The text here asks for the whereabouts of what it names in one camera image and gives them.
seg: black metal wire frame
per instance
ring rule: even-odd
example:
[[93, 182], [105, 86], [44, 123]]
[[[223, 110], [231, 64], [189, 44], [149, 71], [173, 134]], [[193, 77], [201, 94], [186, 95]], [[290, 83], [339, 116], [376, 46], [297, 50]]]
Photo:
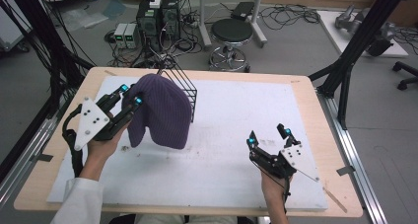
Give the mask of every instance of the black metal wire frame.
[[327, 98], [333, 98], [335, 90], [341, 84], [338, 121], [345, 130], [347, 129], [345, 118], [351, 70], [363, 51], [365, 51], [365, 49], [373, 42], [375, 34], [400, 1], [401, 0], [377, 0], [363, 23], [360, 25], [360, 28], [354, 33], [341, 56], [331, 65], [309, 76], [311, 81], [313, 81], [329, 74], [325, 79], [325, 82], [317, 88], [317, 91]]
[[197, 89], [171, 55], [167, 55], [163, 60], [169, 64], [163, 63], [157, 74], [167, 75], [170, 80], [176, 83], [185, 92], [191, 104], [191, 122], [193, 122], [196, 109]]

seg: gray floor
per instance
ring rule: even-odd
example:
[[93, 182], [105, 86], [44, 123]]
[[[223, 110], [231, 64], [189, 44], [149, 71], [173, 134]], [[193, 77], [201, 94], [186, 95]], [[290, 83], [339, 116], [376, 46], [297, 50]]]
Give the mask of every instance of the gray floor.
[[[63, 12], [84, 9], [90, 14], [102, 12], [109, 0], [92, 2], [74, 0], [62, 4]], [[208, 7], [208, 15], [221, 6]], [[111, 50], [104, 42], [104, 35], [117, 23], [134, 21], [136, 9], [126, 8], [123, 13], [92, 29], [80, 29], [72, 33], [87, 54], [98, 64], [106, 65]], [[228, 16], [218, 11], [216, 16]], [[280, 31], [265, 33], [268, 44], [258, 47], [255, 40], [242, 47], [251, 73], [310, 75], [331, 64], [338, 52], [321, 25], [303, 21]], [[403, 45], [410, 56], [401, 59], [417, 65], [418, 56], [408, 45]], [[180, 56], [183, 69], [208, 70], [208, 51]], [[360, 154], [388, 223], [418, 223], [418, 85], [410, 85], [406, 91], [396, 89], [400, 80], [411, 75], [404, 71], [393, 72], [391, 67], [399, 59], [361, 57], [352, 72], [347, 109], [347, 125]], [[2, 137], [0, 159], [3, 160], [19, 139], [35, 114], [48, 97], [48, 74], [33, 52], [12, 52], [0, 59]], [[323, 79], [313, 82], [319, 86]], [[23, 212], [13, 208], [15, 193], [0, 211], [1, 223], [48, 223], [51, 212]], [[115, 214], [105, 213], [103, 223]], [[370, 223], [367, 215], [358, 219], [291, 217], [291, 223]]]

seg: wooden edge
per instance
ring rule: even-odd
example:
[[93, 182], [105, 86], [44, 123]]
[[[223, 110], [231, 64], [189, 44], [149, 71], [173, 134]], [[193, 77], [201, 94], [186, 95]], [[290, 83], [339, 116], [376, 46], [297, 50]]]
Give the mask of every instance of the wooden edge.
[[[107, 76], [140, 77], [148, 73], [156, 73], [150, 69], [126, 69], [96, 67], [90, 70], [80, 87], [79, 92], [70, 104], [64, 117], [73, 111], [84, 97], [95, 98], [96, 93]], [[272, 75], [272, 74], [243, 74], [229, 72], [184, 71], [190, 79], [194, 80], [226, 80], [260, 83], [291, 84], [295, 93], [298, 107], [306, 129], [308, 140], [313, 150], [313, 156], [318, 168], [320, 181], [328, 203], [328, 209], [321, 212], [289, 211], [292, 216], [328, 216], [328, 217], [360, 217], [363, 209], [353, 188], [349, 176], [340, 177], [336, 170], [342, 168], [344, 163], [336, 147], [333, 135], [317, 99], [314, 87], [306, 76]], [[75, 126], [78, 121], [73, 119], [69, 127]], [[47, 162], [37, 162], [25, 185], [15, 200], [15, 208], [19, 210], [57, 210], [60, 203], [46, 202], [49, 192], [58, 174], [60, 164], [67, 151], [67, 144], [61, 136], [62, 121], [53, 133], [44, 149], [44, 154], [52, 155], [53, 159]], [[135, 213], [195, 213], [195, 214], [245, 214], [263, 216], [264, 209], [234, 209], [234, 208], [202, 208], [202, 207], [144, 207], [137, 205], [104, 205], [103, 211], [135, 212]]]

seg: white board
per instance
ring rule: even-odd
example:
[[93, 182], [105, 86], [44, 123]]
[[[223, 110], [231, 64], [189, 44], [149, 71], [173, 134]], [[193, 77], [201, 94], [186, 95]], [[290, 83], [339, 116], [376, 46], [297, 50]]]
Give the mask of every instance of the white board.
[[[343, 12], [331, 12], [331, 11], [317, 11], [320, 15], [320, 21], [322, 25], [325, 27], [326, 32], [328, 33], [329, 37], [332, 39], [335, 47], [338, 49], [340, 53], [344, 51], [345, 47], [347, 47], [348, 42], [350, 42], [352, 35], [347, 32], [345, 29], [337, 29], [335, 28], [335, 18], [340, 16]], [[387, 49], [382, 55], [379, 57], [406, 57], [408, 53], [394, 40], [390, 41], [393, 43], [389, 49]], [[371, 56], [367, 52], [363, 52], [362, 56]]]
[[[97, 99], [137, 81], [107, 77]], [[156, 145], [147, 132], [138, 147], [125, 150], [129, 139], [123, 134], [101, 177], [104, 203], [265, 208], [260, 172], [248, 158], [245, 141], [254, 130], [260, 147], [277, 154], [285, 144], [276, 129], [279, 122], [292, 129], [314, 161], [290, 85], [203, 80], [193, 84], [198, 94], [185, 148]], [[113, 114], [119, 108], [116, 105]], [[62, 202], [65, 182], [73, 177], [67, 152], [48, 201]], [[302, 173], [294, 175], [290, 191], [289, 210], [327, 208], [321, 183]]]

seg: table surface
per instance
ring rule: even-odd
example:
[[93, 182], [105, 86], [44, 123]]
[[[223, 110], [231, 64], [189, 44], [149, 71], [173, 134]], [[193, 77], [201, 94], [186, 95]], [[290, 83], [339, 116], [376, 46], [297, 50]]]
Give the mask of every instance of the table surface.
[[[96, 67], [90, 70], [77, 95], [70, 104], [64, 117], [73, 111], [85, 97], [95, 98], [102, 81], [106, 76], [141, 77], [155, 73], [151, 69], [126, 69]], [[305, 125], [307, 138], [311, 144], [313, 156], [322, 181], [328, 209], [321, 212], [290, 211], [292, 216], [329, 216], [329, 217], [360, 217], [363, 209], [348, 175], [340, 177], [336, 170], [345, 165], [333, 138], [323, 110], [319, 104], [310, 79], [306, 76], [243, 74], [229, 72], [184, 71], [190, 80], [226, 80], [242, 82], [265, 82], [289, 84], [298, 103], [299, 111]], [[38, 161], [35, 164], [25, 185], [15, 200], [15, 208], [19, 210], [57, 210], [60, 203], [50, 203], [46, 199], [57, 177], [58, 170], [68, 149], [61, 136], [62, 120], [52, 134], [43, 154], [53, 156], [50, 162]], [[69, 127], [76, 127], [78, 119], [73, 119]], [[107, 205], [103, 211], [133, 213], [167, 213], [196, 215], [245, 215], [263, 216], [266, 210], [254, 208], [201, 208], [201, 207], [169, 207], [144, 205]]]

